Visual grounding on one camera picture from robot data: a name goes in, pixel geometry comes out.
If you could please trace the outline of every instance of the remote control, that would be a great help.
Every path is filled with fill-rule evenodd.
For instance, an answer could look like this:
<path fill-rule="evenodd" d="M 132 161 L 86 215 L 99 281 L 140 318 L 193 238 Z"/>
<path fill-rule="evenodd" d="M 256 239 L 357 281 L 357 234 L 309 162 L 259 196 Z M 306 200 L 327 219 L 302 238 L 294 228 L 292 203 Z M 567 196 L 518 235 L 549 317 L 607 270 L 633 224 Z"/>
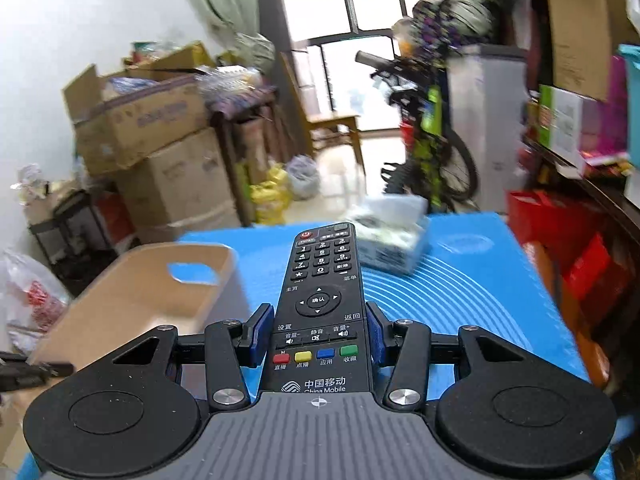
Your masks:
<path fill-rule="evenodd" d="M 369 333 L 355 227 L 299 233 L 293 243 L 260 390 L 372 390 Z"/>

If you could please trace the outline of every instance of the bicycle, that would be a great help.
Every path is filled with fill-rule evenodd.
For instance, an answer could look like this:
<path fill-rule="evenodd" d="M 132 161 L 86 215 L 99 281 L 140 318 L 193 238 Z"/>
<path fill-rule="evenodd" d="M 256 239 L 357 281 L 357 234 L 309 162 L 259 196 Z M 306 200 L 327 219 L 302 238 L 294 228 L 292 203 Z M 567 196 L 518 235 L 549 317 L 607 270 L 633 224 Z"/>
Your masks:
<path fill-rule="evenodd" d="M 444 69 L 417 59 L 389 60 L 359 51 L 356 62 L 376 71 L 391 88 L 389 105 L 399 105 L 404 120 L 414 127 L 413 143 L 407 160 L 386 163 L 380 173 L 386 182 L 386 193 L 402 194 L 408 190 L 428 199 L 430 212 L 454 212 L 453 201 L 464 202 L 478 190 L 478 172 L 464 141 L 452 129 L 448 103 L 442 90 L 447 74 Z M 448 169 L 459 155 L 468 182 Z M 444 173 L 449 173 L 462 186 L 454 187 Z"/>

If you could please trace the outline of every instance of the white wall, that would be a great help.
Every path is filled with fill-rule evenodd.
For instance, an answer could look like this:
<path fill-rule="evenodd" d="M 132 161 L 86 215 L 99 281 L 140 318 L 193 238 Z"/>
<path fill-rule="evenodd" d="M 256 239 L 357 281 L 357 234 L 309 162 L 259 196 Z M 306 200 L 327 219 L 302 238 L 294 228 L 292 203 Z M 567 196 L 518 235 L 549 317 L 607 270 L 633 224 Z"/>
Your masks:
<path fill-rule="evenodd" d="M 203 40 L 220 52 L 188 0 L 0 0 L 0 250 L 33 249 L 9 186 L 40 164 L 49 180 L 70 175 L 73 133 L 62 88 L 90 63 L 114 72 L 130 42 Z"/>

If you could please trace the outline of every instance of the yellow button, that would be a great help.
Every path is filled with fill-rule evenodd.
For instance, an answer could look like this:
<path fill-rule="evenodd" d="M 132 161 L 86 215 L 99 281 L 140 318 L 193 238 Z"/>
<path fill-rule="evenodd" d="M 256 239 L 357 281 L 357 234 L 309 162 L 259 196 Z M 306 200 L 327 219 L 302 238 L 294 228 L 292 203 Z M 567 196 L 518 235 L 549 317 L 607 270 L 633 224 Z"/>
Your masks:
<path fill-rule="evenodd" d="M 311 352 L 296 352 L 293 358 L 297 363 L 306 363 L 307 361 L 311 361 Z"/>

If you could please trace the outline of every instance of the blue button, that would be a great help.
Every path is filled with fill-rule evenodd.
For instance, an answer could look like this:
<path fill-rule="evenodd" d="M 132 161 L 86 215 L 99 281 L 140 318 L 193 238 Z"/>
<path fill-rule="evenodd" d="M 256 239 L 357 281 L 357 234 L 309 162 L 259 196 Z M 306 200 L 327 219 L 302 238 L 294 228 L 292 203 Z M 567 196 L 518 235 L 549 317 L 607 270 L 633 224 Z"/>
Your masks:
<path fill-rule="evenodd" d="M 335 350 L 333 348 L 324 348 L 316 352 L 316 359 L 328 359 L 333 357 L 334 355 Z"/>

